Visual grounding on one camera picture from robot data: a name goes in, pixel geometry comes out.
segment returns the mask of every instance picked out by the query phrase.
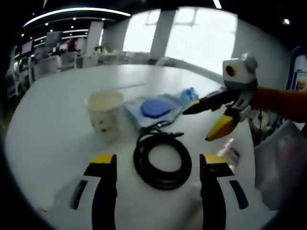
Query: blue sponge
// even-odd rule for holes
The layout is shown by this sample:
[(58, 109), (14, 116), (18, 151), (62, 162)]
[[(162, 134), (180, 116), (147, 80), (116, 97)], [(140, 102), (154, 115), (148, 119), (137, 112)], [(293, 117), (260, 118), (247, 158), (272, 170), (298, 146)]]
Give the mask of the blue sponge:
[(141, 111), (145, 117), (159, 118), (168, 114), (173, 109), (173, 105), (161, 99), (147, 99), (141, 105)]

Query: black cable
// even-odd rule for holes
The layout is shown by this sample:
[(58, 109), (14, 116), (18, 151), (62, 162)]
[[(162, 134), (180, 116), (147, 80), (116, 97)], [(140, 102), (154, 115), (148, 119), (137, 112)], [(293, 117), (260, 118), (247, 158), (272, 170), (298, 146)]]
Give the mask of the black cable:
[[(150, 186), (160, 190), (172, 190), (182, 186), (190, 176), (192, 160), (187, 148), (177, 137), (183, 133), (166, 133), (157, 128), (146, 129), (139, 136), (133, 154), (133, 163), (138, 175)], [(160, 144), (174, 147), (181, 157), (181, 166), (173, 172), (155, 168), (149, 162), (150, 151)]]

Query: ceiling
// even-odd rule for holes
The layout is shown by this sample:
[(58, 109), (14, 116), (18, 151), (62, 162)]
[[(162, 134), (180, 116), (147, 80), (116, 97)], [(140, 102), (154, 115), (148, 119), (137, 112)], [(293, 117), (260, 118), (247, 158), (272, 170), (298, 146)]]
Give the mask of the ceiling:
[[(220, 0), (223, 10), (238, 14), (240, 19), (278, 37), (289, 48), (302, 44), (303, 38), (306, 37), (299, 29), (304, 19), (297, 13), (299, 8), (296, 5), (297, 2), (298, 0)], [(28, 20), (55, 10), (72, 7), (97, 7), (136, 14), (157, 8), (172, 10), (180, 6), (215, 8), (213, 0), (47, 0), (45, 6), (44, 0), (33, 0), (32, 4), (25, 4), (19, 13), (20, 17), (15, 24), (14, 41), (16, 44), (22, 44), (29, 41), (31, 37), (38, 38), (45, 35), (51, 29), (53, 31), (67, 31), (72, 30), (71, 26), (74, 26), (73, 30), (88, 29), (91, 21), (100, 21), (102, 18), (106, 19), (104, 25), (106, 28), (127, 18), (124, 15), (108, 12), (74, 11), (51, 15), (22, 28), (22, 25)], [(285, 18), (290, 19), (290, 25), (282, 24)]]

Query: table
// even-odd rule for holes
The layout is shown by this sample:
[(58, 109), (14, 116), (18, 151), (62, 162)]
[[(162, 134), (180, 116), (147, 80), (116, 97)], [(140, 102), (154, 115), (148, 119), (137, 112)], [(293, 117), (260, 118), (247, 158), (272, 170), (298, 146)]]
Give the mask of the table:
[[(90, 92), (118, 89), (125, 100), (130, 100), (141, 95), (177, 93), (188, 87), (194, 87), (202, 97), (220, 85), (184, 69), (146, 65), (71, 69), (37, 80), (18, 105), (5, 141), (9, 165), (25, 197), (34, 208), (48, 210), (53, 205), (54, 194), (71, 178), (83, 174), (91, 158), (107, 150), (118, 156), (115, 211), (118, 230), (201, 229), (201, 202), (195, 199), (192, 186), (199, 181), (199, 154), (215, 154), (228, 138), (234, 137), (241, 154), (236, 177), (249, 207), (239, 210), (229, 180), (219, 178), (226, 199), (226, 229), (251, 229), (251, 226), (259, 229), (274, 212), (263, 205), (260, 193), (254, 188), (254, 152), (248, 122), (240, 123), (225, 138), (204, 140), (224, 107), (214, 113), (181, 115), (174, 124), (164, 128), (185, 133), (178, 140), (192, 158), (189, 179), (174, 191), (155, 190), (135, 172), (132, 155), (138, 134), (123, 112), (117, 142), (103, 146), (93, 135), (84, 106)], [(150, 160), (162, 170), (174, 170), (180, 164), (179, 156), (165, 146), (156, 147)]]

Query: white cup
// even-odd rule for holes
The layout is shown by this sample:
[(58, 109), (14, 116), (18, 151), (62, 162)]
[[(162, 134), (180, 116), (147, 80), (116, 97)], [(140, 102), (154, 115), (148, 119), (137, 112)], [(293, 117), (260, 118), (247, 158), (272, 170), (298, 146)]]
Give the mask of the white cup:
[(116, 91), (93, 92), (85, 99), (85, 105), (96, 134), (102, 135), (106, 142), (119, 136), (118, 114), (124, 96)]

